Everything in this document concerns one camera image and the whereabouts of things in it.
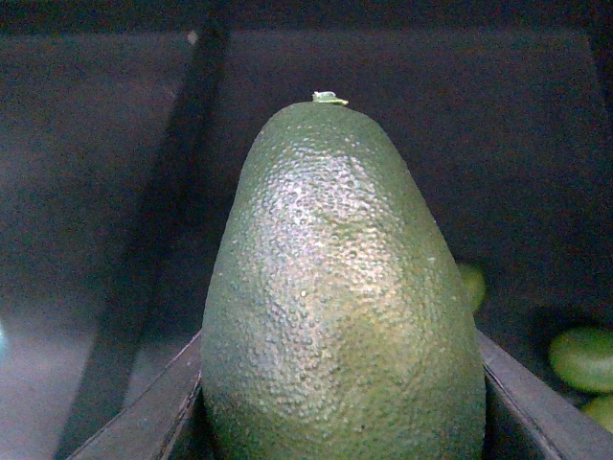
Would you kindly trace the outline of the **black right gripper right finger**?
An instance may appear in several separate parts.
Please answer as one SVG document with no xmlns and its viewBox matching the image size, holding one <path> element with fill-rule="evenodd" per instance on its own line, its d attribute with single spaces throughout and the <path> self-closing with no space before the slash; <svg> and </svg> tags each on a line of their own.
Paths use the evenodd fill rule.
<svg viewBox="0 0 613 460">
<path fill-rule="evenodd" d="M 612 434 L 478 333 L 485 363 L 485 459 L 607 460 Z"/>
</svg>

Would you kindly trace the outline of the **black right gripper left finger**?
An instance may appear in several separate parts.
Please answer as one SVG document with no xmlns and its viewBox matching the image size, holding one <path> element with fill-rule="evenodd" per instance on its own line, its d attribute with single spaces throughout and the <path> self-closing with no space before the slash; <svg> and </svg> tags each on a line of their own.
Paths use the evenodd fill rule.
<svg viewBox="0 0 613 460">
<path fill-rule="evenodd" d="M 72 459 L 202 459 L 197 441 L 200 392 L 197 333 L 128 408 L 111 419 Z"/>
</svg>

